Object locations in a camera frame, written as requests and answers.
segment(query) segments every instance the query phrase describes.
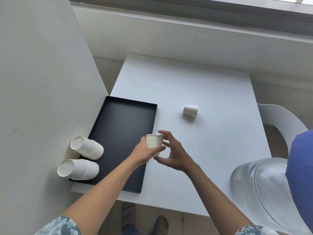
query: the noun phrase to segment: sleeve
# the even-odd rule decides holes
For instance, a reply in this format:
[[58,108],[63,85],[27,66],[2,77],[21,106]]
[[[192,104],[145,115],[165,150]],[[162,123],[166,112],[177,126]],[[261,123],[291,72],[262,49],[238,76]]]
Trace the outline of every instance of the sleeve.
[[72,219],[60,216],[40,229],[35,235],[82,235],[82,233]]
[[245,226],[240,229],[235,235],[265,235],[257,226]]

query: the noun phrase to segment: blue lid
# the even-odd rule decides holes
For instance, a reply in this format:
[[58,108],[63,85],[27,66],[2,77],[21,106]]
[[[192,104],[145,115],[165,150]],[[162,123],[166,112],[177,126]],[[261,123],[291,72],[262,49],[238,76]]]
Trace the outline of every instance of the blue lid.
[[286,178],[298,212],[313,232],[313,130],[298,134],[292,142]]

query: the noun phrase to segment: stack of paper cups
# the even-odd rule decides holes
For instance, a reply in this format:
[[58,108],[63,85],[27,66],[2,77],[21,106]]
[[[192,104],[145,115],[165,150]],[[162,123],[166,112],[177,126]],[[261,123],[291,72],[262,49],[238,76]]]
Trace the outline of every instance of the stack of paper cups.
[[99,143],[83,136],[74,138],[71,142],[71,148],[91,160],[96,160],[103,154],[103,147]]
[[[156,134],[147,134],[146,142],[147,142],[148,148],[159,147],[159,146],[162,146],[163,137],[160,135],[156,135]],[[159,155],[160,153],[157,153],[154,155],[154,157],[158,157]]]
[[59,176],[72,180],[91,180],[98,173],[98,164],[85,159],[66,159],[58,167]]
[[196,117],[198,114],[198,109],[198,106],[185,105],[183,113],[192,117]]

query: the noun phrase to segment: white table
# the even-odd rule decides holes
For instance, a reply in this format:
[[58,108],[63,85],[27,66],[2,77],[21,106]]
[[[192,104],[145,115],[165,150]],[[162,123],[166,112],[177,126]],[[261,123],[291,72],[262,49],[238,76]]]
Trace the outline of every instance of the white table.
[[[158,104],[153,133],[171,131],[229,198],[233,170],[270,157],[247,73],[129,54],[111,96]],[[182,114],[185,104],[199,106],[194,121]],[[74,182],[70,190],[91,187]],[[142,192],[122,191],[118,200],[208,215],[188,177],[155,160],[147,163]]]

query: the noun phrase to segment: foot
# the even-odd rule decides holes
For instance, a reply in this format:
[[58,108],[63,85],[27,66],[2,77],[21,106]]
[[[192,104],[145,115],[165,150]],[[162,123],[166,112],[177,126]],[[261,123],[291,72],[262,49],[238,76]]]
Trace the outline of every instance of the foot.
[[126,224],[136,224],[136,209],[135,204],[130,202],[124,202],[121,213],[121,229]]
[[167,235],[169,230],[169,223],[166,217],[160,215],[151,231],[150,235]]

